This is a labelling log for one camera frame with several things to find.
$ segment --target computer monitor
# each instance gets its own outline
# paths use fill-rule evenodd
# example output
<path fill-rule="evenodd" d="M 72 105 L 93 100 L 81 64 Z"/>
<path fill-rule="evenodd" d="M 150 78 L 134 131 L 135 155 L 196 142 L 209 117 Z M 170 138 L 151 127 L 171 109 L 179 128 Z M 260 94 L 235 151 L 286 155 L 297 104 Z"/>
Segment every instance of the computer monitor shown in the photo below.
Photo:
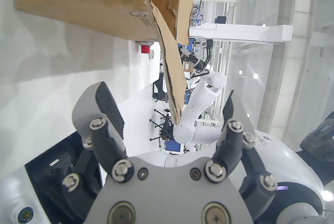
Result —
<path fill-rule="evenodd" d="M 165 150 L 180 152 L 181 151 L 181 144 L 176 142 L 175 140 L 166 141 L 166 148 Z"/>

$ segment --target camera lens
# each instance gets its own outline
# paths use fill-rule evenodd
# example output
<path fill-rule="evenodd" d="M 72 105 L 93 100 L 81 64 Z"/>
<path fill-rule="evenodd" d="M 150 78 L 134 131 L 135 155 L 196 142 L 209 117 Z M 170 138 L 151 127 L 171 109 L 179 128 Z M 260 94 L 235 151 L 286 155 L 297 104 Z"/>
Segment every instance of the camera lens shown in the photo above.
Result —
<path fill-rule="evenodd" d="M 17 217 L 20 224 L 29 223 L 34 217 L 34 210 L 32 207 L 25 207 L 22 209 Z"/>

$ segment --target torn cardboard flap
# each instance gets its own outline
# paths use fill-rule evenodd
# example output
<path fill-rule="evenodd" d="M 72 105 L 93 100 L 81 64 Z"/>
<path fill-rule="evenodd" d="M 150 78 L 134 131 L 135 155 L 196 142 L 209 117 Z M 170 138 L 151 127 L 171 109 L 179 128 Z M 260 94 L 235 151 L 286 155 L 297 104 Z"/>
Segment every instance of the torn cardboard flap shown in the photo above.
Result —
<path fill-rule="evenodd" d="M 189 27 L 193 3 L 194 0 L 178 0 L 176 41 L 182 45 L 189 45 Z"/>
<path fill-rule="evenodd" d="M 174 39 L 189 45 L 189 27 L 194 0 L 152 0 L 159 9 Z"/>
<path fill-rule="evenodd" d="M 157 25 L 157 36 L 163 56 L 164 75 L 167 84 L 169 109 L 171 111 L 173 124 L 178 125 L 181 120 L 182 108 L 185 99 L 186 80 L 182 68 L 179 49 L 172 32 L 160 13 L 159 9 L 149 2 L 152 15 Z"/>

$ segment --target purple light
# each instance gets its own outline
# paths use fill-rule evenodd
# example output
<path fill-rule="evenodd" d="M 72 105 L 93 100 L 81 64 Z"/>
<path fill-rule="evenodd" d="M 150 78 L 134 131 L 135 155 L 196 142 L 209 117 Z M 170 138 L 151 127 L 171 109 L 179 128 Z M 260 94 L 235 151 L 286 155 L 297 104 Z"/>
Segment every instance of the purple light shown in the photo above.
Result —
<path fill-rule="evenodd" d="M 289 189 L 288 186 L 278 186 L 278 187 L 277 187 L 277 190 L 278 190 L 278 191 L 288 190 L 288 189 Z"/>

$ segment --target cardboard box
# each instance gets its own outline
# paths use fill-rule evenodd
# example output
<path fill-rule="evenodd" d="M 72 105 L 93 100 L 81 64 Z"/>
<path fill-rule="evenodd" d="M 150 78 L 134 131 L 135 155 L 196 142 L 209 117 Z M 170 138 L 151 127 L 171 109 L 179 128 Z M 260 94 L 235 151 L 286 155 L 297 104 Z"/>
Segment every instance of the cardboard box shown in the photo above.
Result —
<path fill-rule="evenodd" d="M 193 0 L 14 0 L 17 10 L 129 40 L 159 41 L 169 105 L 179 124 L 186 81 L 177 40 L 189 44 Z"/>
<path fill-rule="evenodd" d="M 193 68 L 191 67 L 191 65 L 187 62 L 183 63 L 183 71 L 184 72 L 192 72 Z"/>

